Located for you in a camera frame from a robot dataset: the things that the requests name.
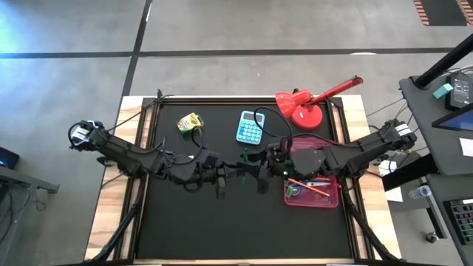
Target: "black table surface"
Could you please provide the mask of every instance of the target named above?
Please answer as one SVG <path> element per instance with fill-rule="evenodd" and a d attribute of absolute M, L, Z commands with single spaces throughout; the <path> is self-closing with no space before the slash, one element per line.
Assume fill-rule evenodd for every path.
<path fill-rule="evenodd" d="M 159 112 L 155 141 L 167 136 L 166 149 L 195 154 L 197 147 L 181 136 L 176 121 L 196 112 L 205 122 L 208 148 L 220 152 L 224 160 L 238 160 L 244 148 L 260 150 L 272 140 L 264 136 L 260 145 L 251 146 L 235 139 L 242 111 L 253 111 L 257 106 L 165 104 Z M 280 117 L 264 110 L 263 113 L 265 129 L 277 135 L 287 134 Z M 314 132 L 332 138 L 331 130 L 330 121 L 325 118 Z M 233 180 L 226 191 L 226 199 L 217 200 L 211 184 L 191 194 L 169 181 L 150 179 L 137 258 L 352 258 L 341 202 L 337 208 L 287 206 L 280 177 L 273 178 L 264 195 L 256 193 L 256 181 L 249 176 L 245 184 L 242 179 Z"/>
<path fill-rule="evenodd" d="M 440 174 L 428 174 L 426 178 L 463 263 L 467 266 L 473 265 L 473 245 L 460 243 L 452 221 L 443 206 L 444 201 L 473 198 L 472 178 L 466 176 L 445 177 Z"/>
<path fill-rule="evenodd" d="M 444 98 L 436 99 L 432 95 L 445 83 L 446 78 L 439 77 L 430 83 L 428 90 L 421 90 L 414 86 L 410 78 L 399 81 L 407 106 L 414 115 L 440 173 L 473 174 L 473 157 L 463 156 L 459 141 L 461 137 L 473 139 L 473 132 L 456 132 L 432 127 L 433 121 L 451 112 L 444 108 Z"/>

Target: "wooden table frame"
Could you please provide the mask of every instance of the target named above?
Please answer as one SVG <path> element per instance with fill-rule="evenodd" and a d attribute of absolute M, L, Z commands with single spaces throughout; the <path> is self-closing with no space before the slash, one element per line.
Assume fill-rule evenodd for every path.
<path fill-rule="evenodd" d="M 228 96 L 180 96 L 173 98 L 194 98 L 194 99 L 203 99 L 203 98 L 228 98 Z M 248 96 L 237 96 L 235 98 L 248 98 Z M 255 99 L 258 98 L 273 98 L 273 96 L 256 96 L 252 97 Z M 128 119 L 135 113 L 139 112 L 142 109 L 144 97 L 125 97 L 122 101 L 120 107 L 120 113 L 118 115 L 117 123 Z M 336 126 L 337 137 L 340 142 L 348 141 L 348 135 L 350 135 L 351 140 L 358 139 L 360 137 L 369 134 L 370 131 L 367 126 L 366 116 L 364 114 L 363 103 L 361 102 L 361 96 L 359 95 L 343 95 L 341 96 L 341 103 L 343 104 L 343 112 L 339 113 L 338 108 L 333 107 L 334 121 Z M 157 120 L 156 117 L 152 117 L 152 114 L 157 114 L 159 112 L 159 106 L 155 108 L 156 112 L 145 112 L 142 115 L 134 117 L 128 123 L 118 127 L 115 131 L 115 135 L 123 138 L 131 143 L 140 144 L 142 147 L 147 147 L 150 144 L 150 139 L 148 138 L 148 133 L 150 129 L 150 124 L 153 124 L 153 121 Z M 104 174 L 103 182 L 112 179 L 118 174 L 116 168 L 108 168 Z M 95 254 L 100 251 L 103 245 L 106 244 L 109 237 L 113 234 L 115 229 L 118 226 L 120 217 L 123 216 L 126 212 L 126 208 L 129 208 L 129 205 L 126 205 L 126 208 L 122 208 L 123 200 L 125 198 L 133 198 L 136 196 L 136 188 L 139 180 L 135 180 L 135 184 L 132 184 L 131 180 L 123 179 L 115 180 L 113 183 L 107 185 L 107 187 L 101 190 L 101 194 L 98 199 L 98 205 L 95 212 L 94 222 L 92 224 L 92 230 L 89 237 L 89 244 L 87 245 L 85 259 L 92 258 Z M 389 207 L 387 205 L 386 197 L 384 195 L 384 188 L 382 181 L 373 175 L 366 174 L 359 182 L 360 194 L 352 190 L 350 191 L 350 196 L 352 197 L 353 202 L 360 202 L 363 200 L 362 207 L 364 210 L 361 210 L 361 213 L 366 212 L 366 217 L 370 224 L 370 227 L 376 233 L 378 238 L 384 243 L 388 250 L 397 257 L 400 257 L 400 251 L 397 243 L 397 239 L 394 232 L 394 227 L 392 225 L 392 220 L 389 212 Z M 356 221 L 353 220 L 353 224 L 356 232 L 357 247 L 360 258 L 368 258 L 368 254 L 372 253 L 371 248 L 366 248 L 365 237 L 363 236 L 361 229 L 356 224 Z M 118 247 L 118 250 L 121 250 L 120 254 L 122 257 L 126 257 L 130 247 L 130 240 L 134 238 L 132 236 L 132 226 L 139 227 L 139 221 L 134 221 L 127 228 L 127 232 L 124 236 L 123 245 Z M 110 256 L 109 259 L 118 258 L 118 252 L 114 252 L 114 256 Z M 135 264 L 316 264 L 316 263 L 352 263 L 352 259 L 246 259 L 246 260 L 163 260 L 163 259 L 153 259 L 153 260 L 143 260 L 136 259 L 134 260 Z"/>

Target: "red lamp base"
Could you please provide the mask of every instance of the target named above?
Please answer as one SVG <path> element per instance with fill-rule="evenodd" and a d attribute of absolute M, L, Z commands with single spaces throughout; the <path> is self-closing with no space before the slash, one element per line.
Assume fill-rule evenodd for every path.
<path fill-rule="evenodd" d="M 322 110 L 317 105 L 310 108 L 297 106 L 296 111 L 290 116 L 293 123 L 300 129 L 312 130 L 322 122 Z"/>

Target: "teal calculator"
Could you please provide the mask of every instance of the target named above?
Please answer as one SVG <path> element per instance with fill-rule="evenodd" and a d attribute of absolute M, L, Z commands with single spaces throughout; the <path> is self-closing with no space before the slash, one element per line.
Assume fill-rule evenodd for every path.
<path fill-rule="evenodd" d="M 265 115 L 256 113 L 256 121 L 263 127 L 265 124 Z M 258 145 L 261 142 L 262 130 L 256 125 L 253 119 L 253 112 L 243 111 L 239 119 L 238 130 L 236 132 L 236 141 L 241 143 Z"/>

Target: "computer monitor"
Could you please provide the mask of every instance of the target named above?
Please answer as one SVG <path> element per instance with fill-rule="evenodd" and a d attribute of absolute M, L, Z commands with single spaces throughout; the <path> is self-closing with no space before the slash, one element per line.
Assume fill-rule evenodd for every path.
<path fill-rule="evenodd" d="M 439 129 L 473 132 L 473 103 L 432 122 Z"/>

